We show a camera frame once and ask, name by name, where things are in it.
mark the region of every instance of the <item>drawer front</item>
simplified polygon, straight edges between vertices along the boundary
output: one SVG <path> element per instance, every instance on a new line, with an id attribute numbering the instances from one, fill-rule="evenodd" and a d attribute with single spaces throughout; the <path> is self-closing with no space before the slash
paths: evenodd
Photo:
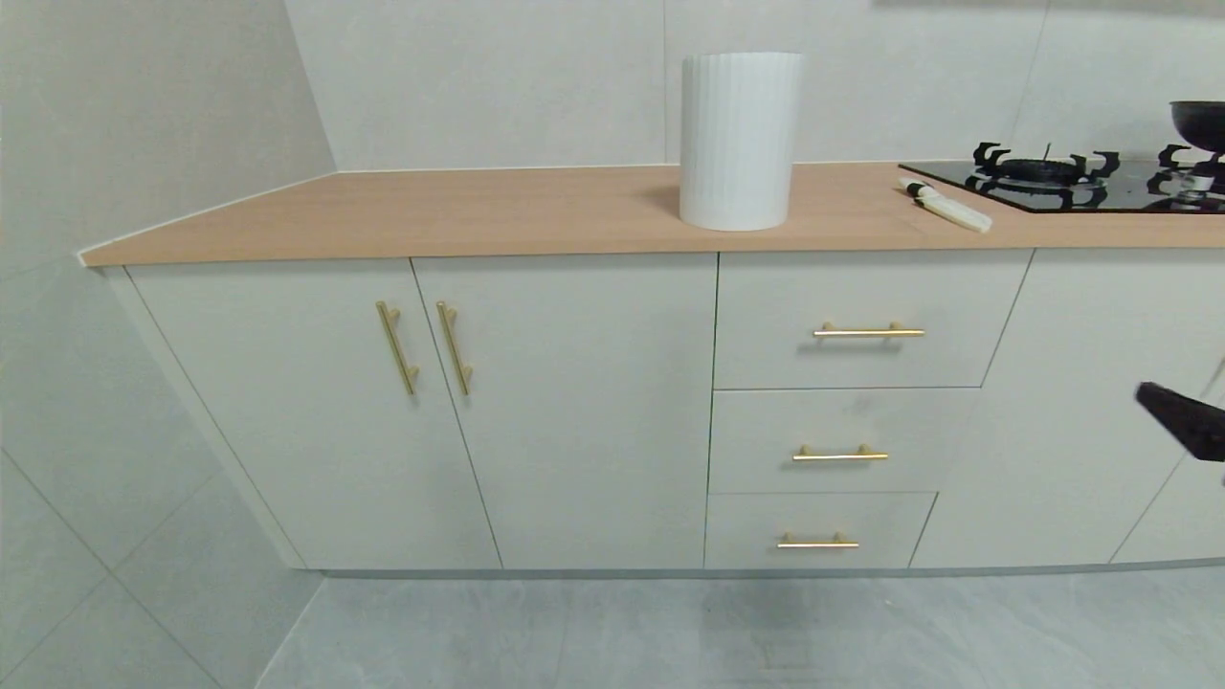
<path id="1" fill-rule="evenodd" d="M 715 387 L 981 385 L 1031 254 L 724 254 Z M 815 337 L 827 322 L 924 335 Z"/>
<path id="2" fill-rule="evenodd" d="M 903 569 L 935 499 L 935 493 L 710 495 L 706 568 Z M 788 535 L 796 544 L 859 547 L 779 548 Z"/>
<path id="3" fill-rule="evenodd" d="M 940 490 L 979 392 L 715 392 L 710 493 Z"/>

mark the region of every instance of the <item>wall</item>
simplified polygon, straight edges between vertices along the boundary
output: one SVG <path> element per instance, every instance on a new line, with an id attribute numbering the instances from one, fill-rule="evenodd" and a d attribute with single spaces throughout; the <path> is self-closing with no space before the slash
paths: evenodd
<path id="1" fill-rule="evenodd" d="M 1218 0 L 287 0 L 345 170 L 676 162 L 680 63 L 809 55 L 801 161 L 1177 141 Z"/>
<path id="2" fill-rule="evenodd" d="M 249 689 L 287 569 L 75 250 L 333 169 L 281 0 L 5 0 L 0 688 Z"/>

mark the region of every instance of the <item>wooden countertop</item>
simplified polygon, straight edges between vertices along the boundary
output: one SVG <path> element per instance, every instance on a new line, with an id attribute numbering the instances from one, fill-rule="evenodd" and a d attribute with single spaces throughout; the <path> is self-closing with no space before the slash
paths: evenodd
<path id="1" fill-rule="evenodd" d="M 995 218 L 978 234 L 895 191 L 893 163 L 799 164 L 790 219 L 712 232 L 677 217 L 675 166 L 339 173 L 82 251 L 87 266 L 527 254 L 1225 248 L 1225 217 L 1035 215 L 935 183 Z"/>

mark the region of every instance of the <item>white vase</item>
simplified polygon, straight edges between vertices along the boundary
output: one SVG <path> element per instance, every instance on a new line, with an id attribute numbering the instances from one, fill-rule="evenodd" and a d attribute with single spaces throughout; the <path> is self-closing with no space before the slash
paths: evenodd
<path id="1" fill-rule="evenodd" d="M 797 53 L 685 58 L 681 219 L 719 230 L 786 221 L 802 71 Z"/>

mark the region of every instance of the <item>kitchen cabinet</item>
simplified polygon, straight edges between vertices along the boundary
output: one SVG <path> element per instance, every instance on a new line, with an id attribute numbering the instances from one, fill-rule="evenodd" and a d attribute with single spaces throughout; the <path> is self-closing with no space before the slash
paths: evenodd
<path id="1" fill-rule="evenodd" d="M 701 568 L 715 256 L 413 262 L 506 569 Z"/>
<path id="2" fill-rule="evenodd" d="M 715 387 L 976 387 L 1030 255 L 724 255 Z"/>
<path id="3" fill-rule="evenodd" d="M 933 493 L 710 495 L 706 566 L 905 569 L 935 498 Z M 779 548 L 780 543 L 794 547 Z"/>
<path id="4" fill-rule="evenodd" d="M 1110 561 L 1182 456 L 1136 386 L 1209 389 L 1221 294 L 1220 250 L 1039 250 L 913 566 Z M 1159 504 L 1186 510 L 1159 531 L 1207 506 Z"/>
<path id="5" fill-rule="evenodd" d="M 129 272 L 306 566 L 499 566 L 408 261 Z M 376 302 L 399 310 L 415 394 Z"/>
<path id="6" fill-rule="evenodd" d="M 1225 466 L 1183 457 L 1114 563 L 1225 558 Z"/>
<path id="7" fill-rule="evenodd" d="M 978 395 L 965 387 L 715 392 L 710 493 L 940 490 Z"/>

